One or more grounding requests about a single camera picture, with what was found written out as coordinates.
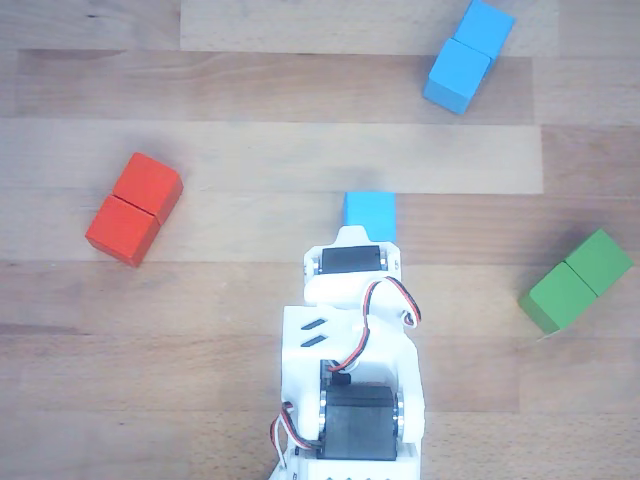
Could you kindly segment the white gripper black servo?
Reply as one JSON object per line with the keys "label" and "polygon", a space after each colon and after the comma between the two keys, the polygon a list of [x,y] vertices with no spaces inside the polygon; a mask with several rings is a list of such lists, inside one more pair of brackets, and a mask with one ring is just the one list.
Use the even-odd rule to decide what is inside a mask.
{"label": "white gripper black servo", "polygon": [[356,305],[370,282],[401,279],[401,253],[392,242],[372,242],[362,225],[345,225],[334,243],[304,254],[303,272],[306,304]]}

